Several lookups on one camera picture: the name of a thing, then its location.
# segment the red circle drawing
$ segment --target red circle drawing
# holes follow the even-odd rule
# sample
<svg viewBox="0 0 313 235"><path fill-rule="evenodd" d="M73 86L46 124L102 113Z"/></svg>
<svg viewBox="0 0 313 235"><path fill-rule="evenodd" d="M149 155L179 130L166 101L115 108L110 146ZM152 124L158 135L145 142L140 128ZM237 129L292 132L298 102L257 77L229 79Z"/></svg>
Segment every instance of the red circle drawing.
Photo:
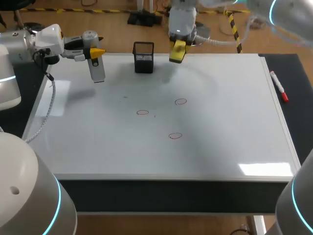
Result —
<svg viewBox="0 0 313 235"><path fill-rule="evenodd" d="M139 110L139 111L137 111L137 114L138 114L138 115L146 115L146 114L148 114L148 113L149 113L148 110Z"/></svg>
<svg viewBox="0 0 313 235"><path fill-rule="evenodd" d="M177 99L177 100L175 100L175 104L176 105L185 104L185 103L187 103L186 99Z"/></svg>
<svg viewBox="0 0 313 235"><path fill-rule="evenodd" d="M168 137L171 138L172 140L176 140L182 137L182 133L172 133Z"/></svg>

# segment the red marker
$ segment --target red marker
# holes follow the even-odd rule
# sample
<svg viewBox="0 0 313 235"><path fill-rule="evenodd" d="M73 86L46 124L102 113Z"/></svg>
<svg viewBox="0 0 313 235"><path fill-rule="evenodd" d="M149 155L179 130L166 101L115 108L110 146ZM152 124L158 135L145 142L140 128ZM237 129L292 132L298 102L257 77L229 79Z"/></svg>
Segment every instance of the red marker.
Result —
<svg viewBox="0 0 313 235"><path fill-rule="evenodd" d="M276 76L276 74L274 73L274 71L270 72L270 76L272 77L272 79L274 80L275 85L277 86L278 90L280 91L280 93L282 94L282 99L285 103L289 102L288 96L285 93L285 90L282 86L282 84L280 84L278 77Z"/></svg>

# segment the brown floor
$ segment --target brown floor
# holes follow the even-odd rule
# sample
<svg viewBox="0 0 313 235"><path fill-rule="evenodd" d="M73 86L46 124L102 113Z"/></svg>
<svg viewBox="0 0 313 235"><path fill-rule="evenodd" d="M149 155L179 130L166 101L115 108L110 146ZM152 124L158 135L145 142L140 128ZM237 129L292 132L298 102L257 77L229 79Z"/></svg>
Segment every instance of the brown floor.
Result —
<svg viewBox="0 0 313 235"><path fill-rule="evenodd" d="M89 9L118 9L135 10L136 0L99 0L99 3ZM35 6L46 8L81 8L79 0L37 0ZM65 36L81 35L86 30L95 30L104 36L102 48L107 52L132 52L135 41L149 41L155 43L155 53L168 53L167 20L162 25L140 27L127 24L128 14L90 14L80 12L22 12L25 22L38 22L45 26L59 24ZM13 26L13 15L2 14L8 26ZM235 23L241 37L245 30L248 14L236 14ZM210 27L211 38L221 41L232 41L233 36L220 32L219 26L227 29L228 22L222 15L199 15L197 20ZM296 47L285 43L269 28L251 31L247 41L243 44L244 53L297 53L303 67L313 84L313 54L310 49ZM235 47L211 47L204 45L194 47L191 53L236 53ZM267 227L274 222L274 216L265 217ZM78 217L78 235L228 235L232 230L247 224L245 216L86 216Z"/></svg>

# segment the yellow black tape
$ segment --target yellow black tape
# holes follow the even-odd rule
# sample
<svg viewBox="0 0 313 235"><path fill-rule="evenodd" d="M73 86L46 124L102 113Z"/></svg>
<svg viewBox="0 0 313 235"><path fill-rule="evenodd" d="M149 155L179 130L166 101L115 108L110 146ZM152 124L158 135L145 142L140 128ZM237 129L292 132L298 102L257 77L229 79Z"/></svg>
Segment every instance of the yellow black tape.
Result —
<svg viewBox="0 0 313 235"><path fill-rule="evenodd" d="M234 13L232 13L231 11L225 11L224 12L225 15L228 16L228 20L229 20L229 23L230 23L230 26L231 26L231 30L234 34L234 38L235 38L235 41L236 41L236 46L237 46L237 52L238 54L242 54L243 53L243 48L241 46L241 40L240 40L240 37L239 37L239 33L238 33L238 29L235 25L235 21L234 21Z"/></svg>
<svg viewBox="0 0 313 235"><path fill-rule="evenodd" d="M230 12L232 14L235 14L235 13L250 13L249 10L236 10L236 11L227 11L227 12ZM219 11L219 10L210 10L210 11L199 11L200 14L208 14L208 15L218 15L218 14L223 14L222 11Z"/></svg>
<svg viewBox="0 0 313 235"><path fill-rule="evenodd" d="M61 12L87 12L87 13L132 13L134 11L130 10L90 10L90 9L76 9L76 8L22 8L21 11L29 11L29 12L36 12L36 11L54 11L57 13ZM241 10L241 11L228 11L233 14L235 13L250 13L248 10ZM157 11L156 13L167 15L168 12L166 11ZM210 10L210 11L200 11L200 14L208 14L208 15L217 15L222 14L219 10Z"/></svg>
<svg viewBox="0 0 313 235"><path fill-rule="evenodd" d="M90 9L76 9L76 8L22 8L20 11L36 12L36 11L54 11L61 12L87 12L87 13L132 13L130 10L90 10ZM157 11L156 13L165 15L165 11Z"/></svg>

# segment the whiteboard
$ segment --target whiteboard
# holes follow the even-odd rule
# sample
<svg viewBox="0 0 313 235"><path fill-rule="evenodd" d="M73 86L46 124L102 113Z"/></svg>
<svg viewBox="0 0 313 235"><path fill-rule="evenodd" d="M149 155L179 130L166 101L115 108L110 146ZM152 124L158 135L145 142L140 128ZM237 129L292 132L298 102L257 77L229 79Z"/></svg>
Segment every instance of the whiteboard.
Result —
<svg viewBox="0 0 313 235"><path fill-rule="evenodd" d="M300 164L264 58L154 56L153 74L131 54L103 56L106 79L61 58L51 69L56 99L30 144L58 179L288 181ZM43 86L28 136L52 87Z"/></svg>

